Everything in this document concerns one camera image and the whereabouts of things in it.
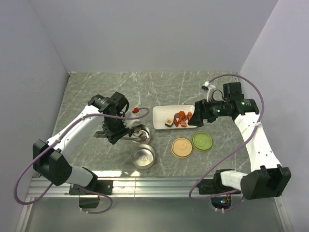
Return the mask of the orange chicken wing piece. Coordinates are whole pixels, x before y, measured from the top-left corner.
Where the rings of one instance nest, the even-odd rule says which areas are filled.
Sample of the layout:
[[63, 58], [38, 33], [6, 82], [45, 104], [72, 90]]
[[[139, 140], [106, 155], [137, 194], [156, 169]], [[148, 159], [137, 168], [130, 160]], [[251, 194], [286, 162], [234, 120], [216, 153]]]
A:
[[174, 117], [178, 120], [178, 123], [181, 121], [187, 120], [187, 114], [184, 111], [180, 111], [174, 115]]

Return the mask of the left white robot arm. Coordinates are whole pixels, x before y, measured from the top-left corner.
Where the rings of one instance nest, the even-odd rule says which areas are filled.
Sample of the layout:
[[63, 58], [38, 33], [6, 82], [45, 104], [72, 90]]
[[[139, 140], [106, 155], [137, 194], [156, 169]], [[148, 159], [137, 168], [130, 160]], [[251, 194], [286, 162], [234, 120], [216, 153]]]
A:
[[102, 133], [111, 144], [127, 135], [130, 129], [124, 125], [123, 116], [128, 108], [128, 100], [119, 92], [110, 98], [101, 95], [92, 97], [74, 121], [59, 134], [46, 142], [38, 140], [33, 145], [33, 169], [56, 186], [75, 184], [86, 194], [95, 193], [97, 176], [86, 168], [70, 165], [67, 158], [98, 125], [102, 126]]

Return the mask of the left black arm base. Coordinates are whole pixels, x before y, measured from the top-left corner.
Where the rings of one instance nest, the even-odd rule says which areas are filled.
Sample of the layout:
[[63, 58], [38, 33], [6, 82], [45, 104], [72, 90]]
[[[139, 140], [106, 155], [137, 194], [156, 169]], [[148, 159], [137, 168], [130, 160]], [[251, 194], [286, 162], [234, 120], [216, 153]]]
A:
[[111, 195], [113, 189], [113, 181], [110, 179], [103, 180], [97, 179], [94, 183], [84, 187], [85, 190], [81, 189], [77, 185], [72, 185], [69, 190], [69, 195], [90, 195], [89, 191], [94, 192], [95, 195], [102, 193], [105, 195]]

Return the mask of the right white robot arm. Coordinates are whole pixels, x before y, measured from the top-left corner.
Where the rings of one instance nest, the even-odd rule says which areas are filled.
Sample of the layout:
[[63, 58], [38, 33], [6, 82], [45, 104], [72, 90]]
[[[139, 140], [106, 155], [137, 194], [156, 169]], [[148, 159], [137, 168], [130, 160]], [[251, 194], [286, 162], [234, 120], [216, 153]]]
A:
[[262, 113], [255, 100], [244, 97], [239, 82], [223, 85], [221, 101], [213, 98], [216, 87], [210, 82], [205, 82], [202, 89], [207, 96], [195, 102], [189, 125], [202, 127], [204, 120], [212, 123], [218, 117], [231, 117], [244, 140], [243, 147], [247, 149], [251, 164], [249, 174], [232, 169], [217, 170], [210, 180], [214, 189], [206, 193], [217, 196], [241, 192], [247, 200], [281, 196], [292, 174], [276, 158], [262, 127]]

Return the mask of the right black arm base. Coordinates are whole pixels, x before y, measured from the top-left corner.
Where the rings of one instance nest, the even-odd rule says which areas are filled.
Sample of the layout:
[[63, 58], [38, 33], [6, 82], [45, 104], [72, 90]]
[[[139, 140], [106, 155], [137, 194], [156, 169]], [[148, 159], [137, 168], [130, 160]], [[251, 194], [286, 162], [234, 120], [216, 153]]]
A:
[[212, 179], [203, 179], [198, 185], [199, 195], [214, 195], [233, 191], [235, 188], [224, 186], [220, 174], [225, 171], [232, 171], [233, 169], [221, 169], [215, 171]]

